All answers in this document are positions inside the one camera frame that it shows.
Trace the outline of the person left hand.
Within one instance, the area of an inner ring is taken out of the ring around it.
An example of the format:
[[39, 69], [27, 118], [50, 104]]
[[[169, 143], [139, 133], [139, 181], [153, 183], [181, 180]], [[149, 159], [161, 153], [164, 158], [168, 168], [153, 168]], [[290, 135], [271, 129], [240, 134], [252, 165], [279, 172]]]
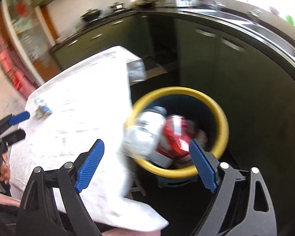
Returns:
[[8, 184], [10, 180], [10, 167], [7, 153], [2, 154], [2, 164], [0, 167], [0, 181]]

